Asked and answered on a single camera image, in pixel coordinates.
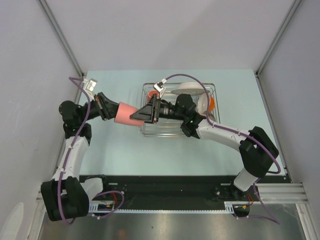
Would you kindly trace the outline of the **orange mug white inside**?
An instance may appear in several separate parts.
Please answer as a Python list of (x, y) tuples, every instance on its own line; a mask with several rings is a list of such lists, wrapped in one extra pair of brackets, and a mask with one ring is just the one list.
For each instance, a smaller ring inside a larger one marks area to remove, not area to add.
[(153, 95), (158, 95), (159, 93), (156, 91), (156, 90), (151, 90), (148, 95), (147, 95), (147, 98), (148, 99), (151, 99)]

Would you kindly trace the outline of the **white ribbed plate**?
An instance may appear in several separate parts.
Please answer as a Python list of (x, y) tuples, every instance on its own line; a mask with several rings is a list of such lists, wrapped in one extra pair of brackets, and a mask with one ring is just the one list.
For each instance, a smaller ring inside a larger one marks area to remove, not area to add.
[(174, 95), (189, 94), (191, 96), (202, 95), (204, 92), (204, 88), (198, 82), (183, 82), (171, 91)]

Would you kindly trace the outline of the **white orange small bowl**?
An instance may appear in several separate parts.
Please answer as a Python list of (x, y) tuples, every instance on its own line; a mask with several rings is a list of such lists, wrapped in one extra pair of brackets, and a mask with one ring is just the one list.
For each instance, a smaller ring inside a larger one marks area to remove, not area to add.
[(197, 101), (196, 109), (199, 114), (205, 114), (207, 110), (211, 112), (215, 108), (215, 100), (211, 94), (209, 96), (209, 102), (207, 98), (207, 94), (203, 93)]

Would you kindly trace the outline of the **green ceramic bowl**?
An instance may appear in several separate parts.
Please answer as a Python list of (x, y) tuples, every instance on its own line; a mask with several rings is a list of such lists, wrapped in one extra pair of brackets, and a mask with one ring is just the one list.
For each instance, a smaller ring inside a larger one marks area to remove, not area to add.
[(215, 116), (214, 116), (211, 112), (208, 114), (208, 118), (209, 118), (211, 121), (213, 121), (213, 122), (216, 121)]

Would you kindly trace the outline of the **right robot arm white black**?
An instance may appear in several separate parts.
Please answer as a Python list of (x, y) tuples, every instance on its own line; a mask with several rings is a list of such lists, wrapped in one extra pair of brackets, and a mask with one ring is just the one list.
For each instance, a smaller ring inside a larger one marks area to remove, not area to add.
[(243, 169), (230, 188), (231, 196), (237, 201), (248, 196), (249, 188), (269, 173), (279, 155), (277, 147), (261, 127), (245, 131), (215, 123), (196, 111), (196, 104), (189, 94), (178, 95), (175, 104), (153, 95), (146, 105), (129, 117), (149, 124), (155, 124), (159, 119), (179, 120), (186, 137), (215, 141), (238, 151)]

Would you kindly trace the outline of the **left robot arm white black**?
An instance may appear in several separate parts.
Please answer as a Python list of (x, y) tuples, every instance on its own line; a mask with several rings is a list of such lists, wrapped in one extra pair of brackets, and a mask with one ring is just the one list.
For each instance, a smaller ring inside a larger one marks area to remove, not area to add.
[(92, 127), (87, 121), (98, 117), (104, 121), (111, 120), (118, 108), (119, 104), (102, 92), (84, 105), (70, 100), (60, 104), (58, 111), (63, 120), (65, 149), (52, 179), (40, 187), (52, 222), (84, 217), (89, 212), (91, 200), (95, 197), (105, 200), (110, 196), (111, 188), (104, 184), (104, 176), (96, 175), (81, 182), (80, 170), (92, 139)]

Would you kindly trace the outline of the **pink plastic cup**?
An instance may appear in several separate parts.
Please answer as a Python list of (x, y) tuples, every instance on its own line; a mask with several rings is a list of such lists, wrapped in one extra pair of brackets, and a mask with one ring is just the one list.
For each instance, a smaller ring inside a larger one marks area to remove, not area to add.
[(130, 119), (130, 116), (137, 112), (138, 109), (129, 104), (120, 102), (114, 122), (117, 124), (140, 127), (144, 125), (143, 120)]

